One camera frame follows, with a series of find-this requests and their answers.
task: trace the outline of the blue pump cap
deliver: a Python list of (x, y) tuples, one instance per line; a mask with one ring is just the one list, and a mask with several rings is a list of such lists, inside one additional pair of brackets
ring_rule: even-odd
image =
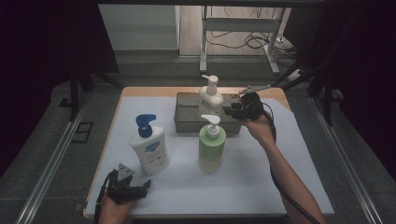
[(142, 114), (136, 117), (137, 126), (139, 126), (139, 135), (142, 138), (148, 138), (152, 135), (152, 129), (149, 122), (155, 120), (157, 116), (153, 114)]

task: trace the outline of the dark tray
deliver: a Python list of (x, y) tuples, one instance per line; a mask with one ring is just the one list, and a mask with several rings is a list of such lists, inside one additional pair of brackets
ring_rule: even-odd
[[(227, 134), (238, 134), (241, 125), (230, 115), (231, 103), (238, 102), (238, 94), (222, 94), (224, 97), (223, 108), (220, 111), (219, 126)], [(177, 133), (198, 133), (206, 124), (207, 120), (199, 117), (198, 113), (199, 95), (194, 92), (179, 92), (175, 110), (175, 126)]]

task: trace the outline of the black curtain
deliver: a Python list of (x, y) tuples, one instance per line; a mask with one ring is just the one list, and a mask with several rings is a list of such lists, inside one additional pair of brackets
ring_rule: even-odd
[(367, 1), (338, 53), (333, 73), (341, 109), (396, 179), (396, 8)]
[(0, 33), (1, 175), (71, 69), (119, 69), (94, 2), (2, 1)]

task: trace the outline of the light green bottle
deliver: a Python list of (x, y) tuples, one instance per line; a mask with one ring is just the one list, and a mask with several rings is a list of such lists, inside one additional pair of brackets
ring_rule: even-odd
[(217, 171), (221, 165), (221, 156), (224, 149), (226, 133), (219, 126), (220, 117), (216, 115), (202, 115), (210, 124), (204, 126), (199, 132), (199, 167), (207, 172)]

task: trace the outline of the human arm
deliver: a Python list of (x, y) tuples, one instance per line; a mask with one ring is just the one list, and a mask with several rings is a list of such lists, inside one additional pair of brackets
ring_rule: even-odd
[[(239, 120), (239, 122), (247, 127), (250, 134), (264, 149), (280, 187), (319, 223), (326, 223), (314, 196), (276, 146), (269, 122), (265, 116), (256, 120)], [(312, 223), (283, 196), (282, 202), (292, 223)]]
[(134, 207), (137, 200), (124, 204), (115, 203), (107, 194), (102, 199), (102, 209), (99, 224), (122, 224), (128, 216), (129, 210)]

